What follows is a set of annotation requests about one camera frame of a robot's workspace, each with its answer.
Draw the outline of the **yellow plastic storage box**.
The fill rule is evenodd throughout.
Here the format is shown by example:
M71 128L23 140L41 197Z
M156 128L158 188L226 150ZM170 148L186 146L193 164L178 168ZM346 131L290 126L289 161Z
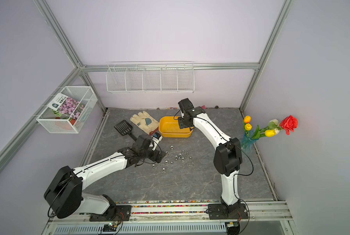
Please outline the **yellow plastic storage box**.
M173 117L165 116L160 119L159 132L165 138L188 138L193 131L189 128L180 129L177 120Z

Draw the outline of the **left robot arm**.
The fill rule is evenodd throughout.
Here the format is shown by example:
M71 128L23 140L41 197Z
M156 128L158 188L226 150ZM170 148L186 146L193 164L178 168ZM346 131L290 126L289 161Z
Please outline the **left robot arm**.
M84 190L114 172L142 164L160 163L164 154L159 146L160 133L140 135L131 147L125 147L94 163L62 167L44 193L49 204L48 217L66 218L74 213L88 213L97 219L123 219L116 203L107 195L92 195Z

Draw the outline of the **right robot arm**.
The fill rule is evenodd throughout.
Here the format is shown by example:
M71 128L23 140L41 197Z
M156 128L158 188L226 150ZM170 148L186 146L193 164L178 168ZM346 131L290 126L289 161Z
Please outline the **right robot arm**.
M194 107L186 98L179 103L181 117L178 124L181 129L197 128L209 140L215 149L214 167L222 178L221 204L228 212L234 212L241 207L238 195L237 176L242 164L241 143L237 138L231 138L223 133L209 118L200 106Z

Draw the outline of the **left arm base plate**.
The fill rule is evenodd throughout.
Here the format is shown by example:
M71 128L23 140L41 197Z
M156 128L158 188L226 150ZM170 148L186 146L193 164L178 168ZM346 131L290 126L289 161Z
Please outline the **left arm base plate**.
M103 214L90 214L90 222L129 221L132 207L130 205L110 206Z

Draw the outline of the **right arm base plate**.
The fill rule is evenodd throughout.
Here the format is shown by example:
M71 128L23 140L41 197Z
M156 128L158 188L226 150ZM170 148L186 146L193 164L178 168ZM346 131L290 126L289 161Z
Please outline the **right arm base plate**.
M248 209L244 204L239 203L232 206L224 204L209 204L205 212L211 220L248 219Z

